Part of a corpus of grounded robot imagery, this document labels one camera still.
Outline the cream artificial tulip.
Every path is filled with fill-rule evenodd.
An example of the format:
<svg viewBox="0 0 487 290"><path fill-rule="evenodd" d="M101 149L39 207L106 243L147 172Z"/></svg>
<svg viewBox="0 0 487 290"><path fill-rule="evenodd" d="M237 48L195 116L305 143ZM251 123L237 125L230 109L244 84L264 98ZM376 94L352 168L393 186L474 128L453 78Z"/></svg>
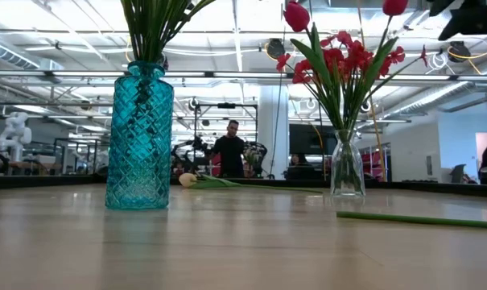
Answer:
<svg viewBox="0 0 487 290"><path fill-rule="evenodd" d="M239 184L226 179L217 178L214 176L194 175L191 173L183 173L179 176L179 183L186 189L229 189L229 188L246 188L246 189L272 189L272 190L291 190L303 193L318 193L323 194L323 191L311 188L288 188L275 187L266 185L254 184Z"/></svg>

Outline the grey office chair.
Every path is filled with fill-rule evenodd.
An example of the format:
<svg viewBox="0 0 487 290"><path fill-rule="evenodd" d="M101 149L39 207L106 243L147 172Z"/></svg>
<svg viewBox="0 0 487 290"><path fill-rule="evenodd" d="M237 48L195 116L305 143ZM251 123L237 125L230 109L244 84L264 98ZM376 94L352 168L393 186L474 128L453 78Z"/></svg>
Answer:
<svg viewBox="0 0 487 290"><path fill-rule="evenodd" d="M465 164L459 164L452 169L450 173L452 184L464 183L464 168L465 168Z"/></svg>

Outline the green stems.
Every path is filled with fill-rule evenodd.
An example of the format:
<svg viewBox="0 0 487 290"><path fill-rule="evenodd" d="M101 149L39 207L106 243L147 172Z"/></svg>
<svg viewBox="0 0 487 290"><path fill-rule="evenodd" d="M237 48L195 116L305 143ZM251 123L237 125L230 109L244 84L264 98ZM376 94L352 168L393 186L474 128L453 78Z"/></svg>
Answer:
<svg viewBox="0 0 487 290"><path fill-rule="evenodd" d="M159 63L163 49L194 15L216 0L121 0L136 61Z"/></svg>

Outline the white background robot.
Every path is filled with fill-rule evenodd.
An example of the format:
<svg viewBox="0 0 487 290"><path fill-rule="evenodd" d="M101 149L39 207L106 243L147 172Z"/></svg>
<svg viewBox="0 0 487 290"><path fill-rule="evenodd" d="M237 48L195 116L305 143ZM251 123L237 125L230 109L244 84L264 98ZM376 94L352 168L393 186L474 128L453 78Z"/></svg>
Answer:
<svg viewBox="0 0 487 290"><path fill-rule="evenodd" d="M23 148L31 143L32 131L26 126L29 115L13 112L5 120L5 128L0 134L0 152L8 152L12 162L20 162Z"/></svg>

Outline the black background rig frame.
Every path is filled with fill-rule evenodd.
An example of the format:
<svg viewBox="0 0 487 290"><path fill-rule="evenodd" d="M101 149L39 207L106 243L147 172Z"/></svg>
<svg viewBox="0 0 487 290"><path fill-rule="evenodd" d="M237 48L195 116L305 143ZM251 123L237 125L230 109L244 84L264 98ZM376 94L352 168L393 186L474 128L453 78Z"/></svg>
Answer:
<svg viewBox="0 0 487 290"><path fill-rule="evenodd" d="M249 142L245 141L244 145L244 150L248 151L251 155L256 155L256 156L261 156L263 157L266 154L266 148L261 145L260 143L257 143L257 138L258 138L258 106L257 105L242 105L242 104L235 104L235 103L229 103L229 102L223 102L223 103L217 103L216 105L209 105L209 104L199 104L200 107L200 112L194 112L194 133L193 133L193 141L192 141L192 147L193 147L193 159L196 160L196 153L198 151L201 151L204 156L201 158L202 164L206 163L211 163L211 160L209 158L210 153L211 153L211 148L208 147L206 143L201 139L203 137L202 133L207 132L207 135L211 135L211 133L215 134L218 132L218 130L214 129L199 129L199 121L230 121L230 120L236 120L236 121L253 121L255 125L255 129L251 132L254 133L254 141ZM205 116L205 114L213 107L216 107L218 109L223 109L223 110L235 110L235 109L242 109L244 112L248 114L247 117L245 116L214 116L214 117L209 117Z"/></svg>

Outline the white square pillar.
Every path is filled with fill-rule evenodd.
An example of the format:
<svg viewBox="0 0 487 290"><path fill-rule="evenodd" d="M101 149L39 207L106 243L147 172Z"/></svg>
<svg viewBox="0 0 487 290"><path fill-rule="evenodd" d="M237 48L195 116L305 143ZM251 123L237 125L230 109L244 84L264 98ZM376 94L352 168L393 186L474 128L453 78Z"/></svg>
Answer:
<svg viewBox="0 0 487 290"><path fill-rule="evenodd" d="M265 176L283 180L289 166L289 95L285 85L260 87L258 98L258 142L267 148L262 161Z"/></svg>

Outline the silver ventilation duct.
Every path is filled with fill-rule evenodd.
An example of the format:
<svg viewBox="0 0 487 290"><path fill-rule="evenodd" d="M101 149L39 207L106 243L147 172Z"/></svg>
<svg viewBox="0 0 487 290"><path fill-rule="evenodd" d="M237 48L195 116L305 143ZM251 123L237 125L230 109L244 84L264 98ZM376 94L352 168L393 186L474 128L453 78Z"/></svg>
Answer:
<svg viewBox="0 0 487 290"><path fill-rule="evenodd" d="M2 44L0 44L0 60L12 64L22 70L58 71L64 69L64 66L54 60L46 58L31 60L27 56L14 52Z"/></svg>
<svg viewBox="0 0 487 290"><path fill-rule="evenodd" d="M437 84L415 96L407 99L407 103L400 103L390 110L387 110L382 119L397 117L401 114L411 114L421 110L426 110L432 105L438 105L445 98L456 96L458 93L469 91L476 87L477 83L487 82L487 65L480 74L469 75L448 75L445 79L446 84Z"/></svg>

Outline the long ceiling light strip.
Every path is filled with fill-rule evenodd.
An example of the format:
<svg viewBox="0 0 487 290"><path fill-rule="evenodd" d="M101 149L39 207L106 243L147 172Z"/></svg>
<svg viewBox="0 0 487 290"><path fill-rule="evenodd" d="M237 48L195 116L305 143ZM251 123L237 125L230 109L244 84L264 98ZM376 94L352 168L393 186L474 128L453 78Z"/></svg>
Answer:
<svg viewBox="0 0 487 290"><path fill-rule="evenodd" d="M0 70L0 77L103 77L113 78L128 75L126 71L42 71ZM166 72L166 77L175 78L225 78L225 79L279 79L292 78L291 73L280 72ZM473 81L487 82L487 75L413 75L400 74L393 81Z"/></svg>

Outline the teal textured glass vase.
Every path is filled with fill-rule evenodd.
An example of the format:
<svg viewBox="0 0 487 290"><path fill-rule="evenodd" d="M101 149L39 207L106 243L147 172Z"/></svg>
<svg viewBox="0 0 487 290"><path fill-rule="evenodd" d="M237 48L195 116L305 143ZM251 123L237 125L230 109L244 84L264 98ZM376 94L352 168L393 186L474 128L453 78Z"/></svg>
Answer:
<svg viewBox="0 0 487 290"><path fill-rule="evenodd" d="M134 61L114 83L105 206L165 209L171 185L174 89L159 64Z"/></svg>

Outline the clear glass vase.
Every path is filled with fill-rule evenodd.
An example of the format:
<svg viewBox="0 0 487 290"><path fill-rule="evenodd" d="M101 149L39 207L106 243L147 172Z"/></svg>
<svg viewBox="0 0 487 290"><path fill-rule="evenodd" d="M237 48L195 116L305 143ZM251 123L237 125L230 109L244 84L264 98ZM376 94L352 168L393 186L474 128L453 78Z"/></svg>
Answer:
<svg viewBox="0 0 487 290"><path fill-rule="evenodd" d="M353 130L336 130L337 145L331 157L332 197L364 197L365 177L361 154L353 143Z"/></svg>

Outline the black monitor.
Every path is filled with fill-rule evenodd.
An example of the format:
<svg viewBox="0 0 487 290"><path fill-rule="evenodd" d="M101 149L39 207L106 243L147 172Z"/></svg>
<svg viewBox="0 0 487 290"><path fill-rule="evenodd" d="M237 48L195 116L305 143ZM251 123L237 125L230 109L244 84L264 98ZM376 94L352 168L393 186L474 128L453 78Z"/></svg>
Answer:
<svg viewBox="0 0 487 290"><path fill-rule="evenodd" d="M331 157L337 145L334 130L330 126L291 124L289 126L290 165L288 180L328 180ZM291 166L291 155L304 153L307 166Z"/></svg>

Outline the black frame workstation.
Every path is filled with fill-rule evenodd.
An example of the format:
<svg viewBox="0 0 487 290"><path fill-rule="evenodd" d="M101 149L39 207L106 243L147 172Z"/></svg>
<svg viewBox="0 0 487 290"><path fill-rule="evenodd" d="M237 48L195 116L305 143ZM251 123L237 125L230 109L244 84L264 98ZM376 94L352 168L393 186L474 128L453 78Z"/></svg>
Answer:
<svg viewBox="0 0 487 290"><path fill-rule="evenodd" d="M101 173L109 162L109 144L99 139L56 138L53 151L60 175Z"/></svg>

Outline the long green stem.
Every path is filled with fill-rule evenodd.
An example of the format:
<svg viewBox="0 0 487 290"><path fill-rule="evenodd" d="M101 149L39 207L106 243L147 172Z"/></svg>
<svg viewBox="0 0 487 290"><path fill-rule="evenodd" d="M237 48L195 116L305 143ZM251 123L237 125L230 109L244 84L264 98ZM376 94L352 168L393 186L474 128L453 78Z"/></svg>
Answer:
<svg viewBox="0 0 487 290"><path fill-rule="evenodd" d="M403 215L391 215L380 213L357 213L338 211L336 213L338 218L352 218L363 220L376 220L385 222L405 222L414 224L425 225L440 225L440 226L463 226L487 229L487 222L485 221L473 221L473 220L460 220L460 219L447 219L437 217L416 217L416 216L403 216Z"/></svg>

